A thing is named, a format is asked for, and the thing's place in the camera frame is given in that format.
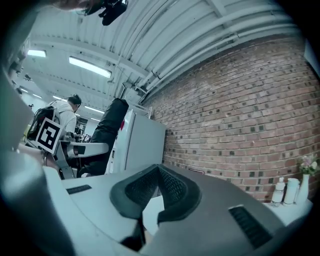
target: vase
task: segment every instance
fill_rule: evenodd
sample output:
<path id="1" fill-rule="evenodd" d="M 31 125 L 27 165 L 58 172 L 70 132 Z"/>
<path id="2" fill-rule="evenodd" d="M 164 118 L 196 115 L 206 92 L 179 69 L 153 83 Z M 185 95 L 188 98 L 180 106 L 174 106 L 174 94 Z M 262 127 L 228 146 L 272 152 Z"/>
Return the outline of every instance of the vase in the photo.
<path id="1" fill-rule="evenodd" d="M 296 199 L 296 203 L 303 204 L 308 199 L 308 193 L 309 193 L 309 176 L 310 174 L 304 174 L 302 183 L 300 185 L 299 194 Z"/>

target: white refrigerator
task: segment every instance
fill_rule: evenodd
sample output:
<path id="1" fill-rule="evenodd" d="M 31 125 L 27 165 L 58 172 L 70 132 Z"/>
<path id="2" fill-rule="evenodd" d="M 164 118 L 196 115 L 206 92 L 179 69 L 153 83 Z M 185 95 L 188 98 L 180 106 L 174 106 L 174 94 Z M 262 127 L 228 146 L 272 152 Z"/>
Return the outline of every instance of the white refrigerator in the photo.
<path id="1" fill-rule="evenodd" d="M 165 125 L 128 111 L 110 154 L 106 174 L 161 164 L 165 133 Z"/>

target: white shirt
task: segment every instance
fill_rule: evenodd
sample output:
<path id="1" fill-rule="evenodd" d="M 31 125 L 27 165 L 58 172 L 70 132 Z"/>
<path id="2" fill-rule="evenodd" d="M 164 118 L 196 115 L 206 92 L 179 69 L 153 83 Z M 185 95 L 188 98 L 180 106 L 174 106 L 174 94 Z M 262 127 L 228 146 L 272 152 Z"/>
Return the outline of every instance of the white shirt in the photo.
<path id="1" fill-rule="evenodd" d="M 59 113 L 59 123 L 66 132 L 75 132 L 77 117 L 68 102 L 57 100 L 49 103 L 48 106 L 56 107 L 56 111 Z"/>

